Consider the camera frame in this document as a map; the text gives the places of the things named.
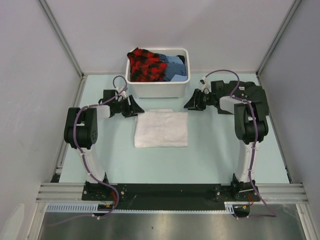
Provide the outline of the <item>white long sleeve shirt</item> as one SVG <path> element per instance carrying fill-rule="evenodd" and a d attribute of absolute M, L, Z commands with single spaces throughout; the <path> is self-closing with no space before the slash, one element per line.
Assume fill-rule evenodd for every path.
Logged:
<path fill-rule="evenodd" d="M 151 109 L 140 113 L 134 133 L 135 148 L 188 146 L 188 113 Z"/>

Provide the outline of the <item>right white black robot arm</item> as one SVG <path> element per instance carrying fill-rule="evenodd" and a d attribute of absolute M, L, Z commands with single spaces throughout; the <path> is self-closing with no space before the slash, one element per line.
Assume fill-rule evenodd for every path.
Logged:
<path fill-rule="evenodd" d="M 222 80 L 212 81 L 210 87 L 194 90 L 184 108 L 204 111 L 214 106 L 218 114 L 234 116 L 234 131 L 239 140 L 239 156 L 235 173 L 229 186 L 215 188 L 217 201 L 258 201 L 254 169 L 258 148 L 269 133 L 267 116 L 269 105 L 265 90 L 254 82 Z"/>

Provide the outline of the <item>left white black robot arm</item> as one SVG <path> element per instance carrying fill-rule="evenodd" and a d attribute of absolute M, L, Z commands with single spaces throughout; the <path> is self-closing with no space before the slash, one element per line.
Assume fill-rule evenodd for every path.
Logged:
<path fill-rule="evenodd" d="M 106 171 L 98 161 L 95 144 L 98 140 L 98 121 L 121 114 L 124 118 L 136 117 L 145 111 L 132 95 L 123 89 L 105 89 L 97 104 L 85 107 L 70 107 L 64 127 L 64 141 L 78 153 L 87 173 L 85 186 L 93 188 L 93 194 L 100 200 L 110 196 Z"/>

